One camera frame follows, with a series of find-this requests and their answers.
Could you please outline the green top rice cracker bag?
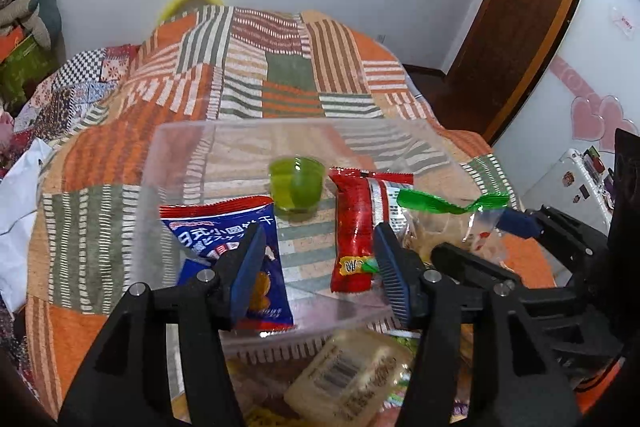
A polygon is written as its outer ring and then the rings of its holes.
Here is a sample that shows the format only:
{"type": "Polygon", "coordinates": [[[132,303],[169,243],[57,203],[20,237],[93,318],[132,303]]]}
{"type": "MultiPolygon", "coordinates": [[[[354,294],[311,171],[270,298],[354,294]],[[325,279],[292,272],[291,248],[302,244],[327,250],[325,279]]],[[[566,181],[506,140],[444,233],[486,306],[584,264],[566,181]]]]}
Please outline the green top rice cracker bag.
{"type": "Polygon", "coordinates": [[[448,243],[496,265],[506,260],[498,221],[509,208],[506,193],[483,194],[475,200],[446,198],[410,188],[397,196],[407,219],[401,246],[415,251],[427,265],[434,248],[448,243]]]}

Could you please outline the red snack packet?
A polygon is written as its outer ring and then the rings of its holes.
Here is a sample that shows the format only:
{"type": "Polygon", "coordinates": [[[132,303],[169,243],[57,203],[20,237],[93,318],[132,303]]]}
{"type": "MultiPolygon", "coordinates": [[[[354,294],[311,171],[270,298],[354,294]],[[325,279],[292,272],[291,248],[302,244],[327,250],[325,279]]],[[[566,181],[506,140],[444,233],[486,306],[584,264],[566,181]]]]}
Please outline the red snack packet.
{"type": "Polygon", "coordinates": [[[413,187],[414,176],[333,167],[329,178],[336,187],[336,259],[330,289],[334,293],[363,293],[372,284],[375,227],[385,222],[398,236],[408,229],[397,196],[403,188],[413,187]]]}

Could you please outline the blue biscuit snack bag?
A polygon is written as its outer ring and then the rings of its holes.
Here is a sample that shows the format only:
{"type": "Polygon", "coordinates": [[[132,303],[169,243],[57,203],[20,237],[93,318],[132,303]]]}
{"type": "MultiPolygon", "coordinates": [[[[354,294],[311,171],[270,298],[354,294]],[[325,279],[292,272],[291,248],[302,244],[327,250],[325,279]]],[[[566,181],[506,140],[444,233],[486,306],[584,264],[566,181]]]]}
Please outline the blue biscuit snack bag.
{"type": "Polygon", "coordinates": [[[250,195],[208,205],[158,208],[160,221],[181,246],[205,259],[211,267],[240,246],[247,229],[257,223],[265,234],[265,249],[256,272],[242,329],[290,329],[293,314],[286,295],[273,199],[250,195]]]}

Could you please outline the green jelly cup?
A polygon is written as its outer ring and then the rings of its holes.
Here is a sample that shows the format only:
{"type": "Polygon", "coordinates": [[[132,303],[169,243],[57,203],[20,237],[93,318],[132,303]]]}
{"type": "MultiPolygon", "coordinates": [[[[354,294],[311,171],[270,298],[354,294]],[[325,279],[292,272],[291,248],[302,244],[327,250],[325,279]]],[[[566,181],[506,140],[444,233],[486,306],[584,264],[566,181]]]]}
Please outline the green jelly cup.
{"type": "Polygon", "coordinates": [[[270,195],[288,213],[314,211],[321,199],[326,167],[311,157],[290,156],[269,165],[270,195]]]}

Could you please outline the square wafer cake pack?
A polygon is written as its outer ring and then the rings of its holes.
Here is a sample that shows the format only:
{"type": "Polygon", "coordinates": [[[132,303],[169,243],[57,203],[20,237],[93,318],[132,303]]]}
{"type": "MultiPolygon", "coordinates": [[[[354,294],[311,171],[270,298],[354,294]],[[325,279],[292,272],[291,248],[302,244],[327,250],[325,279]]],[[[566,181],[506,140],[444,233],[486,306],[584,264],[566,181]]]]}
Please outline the square wafer cake pack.
{"type": "Polygon", "coordinates": [[[315,426],[365,426],[409,368],[412,354],[371,329],[342,329],[284,393],[285,403],[315,426]]]}

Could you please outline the clear plastic storage bin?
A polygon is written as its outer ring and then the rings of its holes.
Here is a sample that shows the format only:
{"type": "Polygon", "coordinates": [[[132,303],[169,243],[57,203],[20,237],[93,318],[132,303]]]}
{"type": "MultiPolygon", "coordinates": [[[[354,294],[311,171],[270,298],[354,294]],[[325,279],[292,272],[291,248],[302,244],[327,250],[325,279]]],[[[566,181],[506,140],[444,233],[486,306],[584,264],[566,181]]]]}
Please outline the clear plastic storage bin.
{"type": "Polygon", "coordinates": [[[164,124],[143,169],[130,277],[154,289],[188,277],[184,265],[211,267],[251,225],[268,237],[245,320],[222,335],[227,355],[251,362],[316,353],[337,329],[379,332],[398,323],[379,283],[331,291],[337,257],[333,167],[398,172],[414,186],[455,200],[476,190],[451,145],[423,120],[261,119],[164,124]],[[320,168],[319,198],[294,212],[276,206],[270,171],[280,159],[320,168]]]}

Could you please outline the white plastic bag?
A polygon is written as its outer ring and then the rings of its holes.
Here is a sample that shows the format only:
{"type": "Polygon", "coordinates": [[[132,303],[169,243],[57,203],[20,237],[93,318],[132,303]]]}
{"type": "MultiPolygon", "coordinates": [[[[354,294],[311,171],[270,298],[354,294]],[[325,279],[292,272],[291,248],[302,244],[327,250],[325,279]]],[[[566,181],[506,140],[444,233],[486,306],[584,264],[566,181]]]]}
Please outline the white plastic bag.
{"type": "Polygon", "coordinates": [[[36,220],[38,178],[51,153],[46,142],[35,139],[1,181],[0,285],[10,313],[26,303],[27,254],[36,220]]]}

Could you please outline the brown wooden door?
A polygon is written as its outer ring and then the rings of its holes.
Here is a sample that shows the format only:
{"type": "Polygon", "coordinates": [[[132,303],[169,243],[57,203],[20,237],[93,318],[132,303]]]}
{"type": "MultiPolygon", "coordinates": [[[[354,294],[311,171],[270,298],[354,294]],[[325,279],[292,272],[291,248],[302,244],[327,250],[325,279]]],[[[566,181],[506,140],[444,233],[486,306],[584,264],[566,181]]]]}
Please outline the brown wooden door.
{"type": "Polygon", "coordinates": [[[483,0],[447,74],[418,88],[447,129],[494,142],[535,87],[574,0],[483,0]]]}

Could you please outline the patchwork striped bed quilt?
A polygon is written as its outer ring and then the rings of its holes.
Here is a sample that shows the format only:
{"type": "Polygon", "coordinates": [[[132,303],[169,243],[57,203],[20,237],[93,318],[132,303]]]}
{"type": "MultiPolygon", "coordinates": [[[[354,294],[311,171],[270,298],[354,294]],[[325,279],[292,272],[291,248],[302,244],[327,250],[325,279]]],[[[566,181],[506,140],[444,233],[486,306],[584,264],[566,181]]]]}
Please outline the patchwork striped bed quilt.
{"type": "Polygon", "coordinates": [[[21,121],[50,143],[28,251],[26,339],[50,415],[131,279],[143,167],[172,122],[277,117],[433,121],[390,51],[324,14],[209,5],[140,46],[85,51],[21,121]]]}

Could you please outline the pile of clothes and boxes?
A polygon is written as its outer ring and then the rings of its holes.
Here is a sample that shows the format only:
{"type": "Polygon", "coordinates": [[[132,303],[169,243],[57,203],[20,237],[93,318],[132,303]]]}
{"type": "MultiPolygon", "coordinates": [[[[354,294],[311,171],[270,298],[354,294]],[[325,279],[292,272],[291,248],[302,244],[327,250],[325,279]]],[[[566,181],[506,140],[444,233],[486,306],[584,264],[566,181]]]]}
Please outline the pile of clothes and boxes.
{"type": "Polygon", "coordinates": [[[58,68],[58,0],[1,0],[1,105],[17,114],[58,68]]]}

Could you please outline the yellow round cushion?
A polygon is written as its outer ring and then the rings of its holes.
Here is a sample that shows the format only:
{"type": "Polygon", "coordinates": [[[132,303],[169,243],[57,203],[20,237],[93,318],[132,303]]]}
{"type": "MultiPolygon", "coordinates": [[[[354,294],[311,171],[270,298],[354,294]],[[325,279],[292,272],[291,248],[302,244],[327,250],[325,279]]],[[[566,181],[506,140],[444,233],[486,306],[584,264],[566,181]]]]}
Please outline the yellow round cushion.
{"type": "Polygon", "coordinates": [[[157,25],[165,23],[166,20],[182,13],[187,8],[201,5],[224,5],[224,0],[169,0],[157,17],[157,25]]]}

